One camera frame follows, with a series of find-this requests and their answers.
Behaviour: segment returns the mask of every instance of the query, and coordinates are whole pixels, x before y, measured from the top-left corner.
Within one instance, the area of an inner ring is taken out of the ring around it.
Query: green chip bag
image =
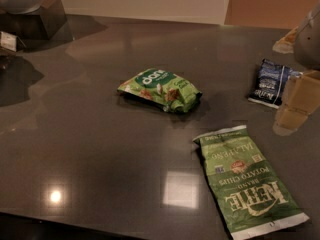
[[[118,91],[152,101],[163,111],[172,113],[188,112],[202,95],[188,80],[156,68],[141,72],[124,82]]]
[[[299,209],[245,125],[196,137],[210,188],[235,240],[303,223]]]

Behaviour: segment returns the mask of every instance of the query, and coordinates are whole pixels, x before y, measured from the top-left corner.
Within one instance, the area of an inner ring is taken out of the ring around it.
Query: dark table
[[[320,239],[319,111],[280,137],[276,111],[247,101],[263,58],[302,70],[272,52],[285,33],[68,15],[50,42],[17,54],[18,85],[0,107],[0,212],[145,239],[227,239],[192,139],[246,124],[312,219],[259,239]],[[201,104],[175,115],[117,94],[150,67],[191,81]]]

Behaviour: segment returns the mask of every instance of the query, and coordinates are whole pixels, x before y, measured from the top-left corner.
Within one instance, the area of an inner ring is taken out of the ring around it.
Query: blue package
[[[301,73],[287,66],[263,59],[255,89],[250,93],[248,100],[272,108],[279,108],[282,104],[281,97],[284,87],[290,76],[299,77]]]

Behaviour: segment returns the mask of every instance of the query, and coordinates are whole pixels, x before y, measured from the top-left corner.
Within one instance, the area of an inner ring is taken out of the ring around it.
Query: kettle chips bag
[[[254,90],[248,100],[278,109],[282,104],[282,94],[290,76],[301,73],[284,65],[263,59],[258,71]]]
[[[249,239],[301,224],[299,209],[245,125],[202,134],[205,172],[234,240]]]
[[[187,113],[200,101],[202,93],[188,80],[161,69],[151,68],[121,84],[120,93],[130,93],[152,101],[164,112]]]

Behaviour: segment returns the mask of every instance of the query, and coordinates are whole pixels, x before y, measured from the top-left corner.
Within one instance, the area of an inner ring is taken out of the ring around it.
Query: wall
[[[319,0],[230,0],[227,25],[291,29]]]
[[[223,24],[229,0],[62,0],[69,14]]]

